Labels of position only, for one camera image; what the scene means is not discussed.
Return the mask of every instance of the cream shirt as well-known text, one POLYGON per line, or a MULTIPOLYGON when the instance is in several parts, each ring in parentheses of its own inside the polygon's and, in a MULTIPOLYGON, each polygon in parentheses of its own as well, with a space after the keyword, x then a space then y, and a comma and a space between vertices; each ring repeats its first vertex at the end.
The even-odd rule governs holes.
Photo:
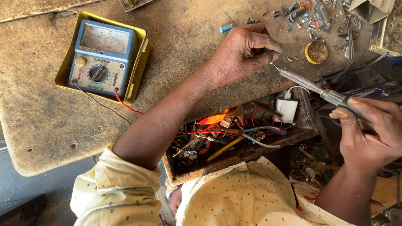
MULTIPOLYGON (((108 144, 96 166, 75 181, 70 204, 75 225, 161 226, 158 167, 150 171, 128 163, 113 146, 108 144)), ((186 182, 181 190, 177 225, 351 225, 296 191, 303 209, 298 216, 289 180, 264 157, 186 182)))

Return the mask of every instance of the blue capacitor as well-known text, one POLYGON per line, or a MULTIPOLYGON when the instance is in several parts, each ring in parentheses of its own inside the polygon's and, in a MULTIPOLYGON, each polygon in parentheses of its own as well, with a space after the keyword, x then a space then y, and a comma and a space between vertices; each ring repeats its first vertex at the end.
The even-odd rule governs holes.
POLYGON ((311 10, 307 10, 305 13, 304 13, 304 17, 308 17, 308 15, 310 14, 310 12, 311 12, 311 10))
POLYGON ((221 28, 220 28, 221 34, 226 33, 226 32, 229 32, 232 28, 233 28, 233 25, 232 25, 232 24, 229 24, 229 25, 226 25, 226 26, 221 27, 221 28))

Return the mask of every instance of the orange component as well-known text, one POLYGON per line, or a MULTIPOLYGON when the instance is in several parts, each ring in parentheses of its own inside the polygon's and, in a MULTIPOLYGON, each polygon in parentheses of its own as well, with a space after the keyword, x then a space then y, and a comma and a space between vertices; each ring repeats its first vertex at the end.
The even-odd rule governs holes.
POLYGON ((208 117, 202 118, 198 121, 196 121, 196 124, 200 125, 208 125, 208 124, 213 124, 213 123, 218 123, 225 118, 229 118, 232 116, 236 116, 239 118, 241 121, 243 120, 243 105, 239 105, 237 107, 233 107, 224 111, 221 111, 219 113, 210 115, 208 117))
POLYGON ((311 2, 306 2, 306 3, 299 5, 299 8, 304 7, 305 10, 309 10, 311 8, 311 5, 312 5, 311 2))

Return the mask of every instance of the wooden workbench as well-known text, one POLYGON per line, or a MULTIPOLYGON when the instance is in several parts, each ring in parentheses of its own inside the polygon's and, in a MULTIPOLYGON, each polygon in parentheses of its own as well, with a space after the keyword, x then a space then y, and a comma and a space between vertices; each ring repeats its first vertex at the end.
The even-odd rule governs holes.
MULTIPOLYGON (((277 60, 281 67, 315 78, 343 70, 348 61, 344 53, 332 48, 335 39, 339 39, 336 29, 341 16, 331 34, 324 37, 329 49, 328 59, 321 65, 313 65, 304 57, 304 48, 309 43, 306 29, 298 29, 295 23, 291 24, 282 16, 272 18, 272 11, 280 9, 277 1, 154 0, 129 13, 123 11, 117 0, 88 5, 85 4, 91 1, 54 0, 51 6, 44 1, 25 1, 28 6, 16 0, 7 1, 18 4, 8 4, 8 10, 4 10, 8 14, 0 18, 5 21, 0 24, 0 120, 14 166, 24 176, 37 175, 100 153, 129 126, 82 93, 60 89, 53 83, 73 35, 76 12, 88 11, 148 32, 151 54, 132 106, 142 112, 207 62, 226 37, 220 34, 219 27, 244 25, 247 17, 265 23, 270 35, 284 47, 284 53, 277 60), (85 6, 51 13, 82 5, 85 6), (8 11, 13 7, 15 15, 10 15, 8 11), (286 33, 288 27, 293 30, 286 33), (298 60, 290 62, 289 56, 298 60)), ((284 6, 291 2, 282 1, 284 6)), ((329 8, 327 12, 330 16, 334 13, 329 8)), ((378 56, 368 50, 370 29, 371 26, 363 25, 360 30, 355 63, 378 56)), ((209 93, 194 107, 187 121, 292 85, 272 67, 265 67, 250 77, 209 93)), ((99 101, 130 121, 139 117, 122 105, 99 101)))

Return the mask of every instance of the soldering iron tip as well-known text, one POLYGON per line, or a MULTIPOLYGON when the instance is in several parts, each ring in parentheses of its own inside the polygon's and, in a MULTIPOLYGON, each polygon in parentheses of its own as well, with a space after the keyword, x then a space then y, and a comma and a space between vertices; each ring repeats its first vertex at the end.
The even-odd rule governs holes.
POLYGON ((277 67, 276 65, 274 65, 274 63, 271 62, 271 64, 272 64, 272 66, 274 66, 279 72, 281 71, 281 69, 280 69, 279 67, 277 67))

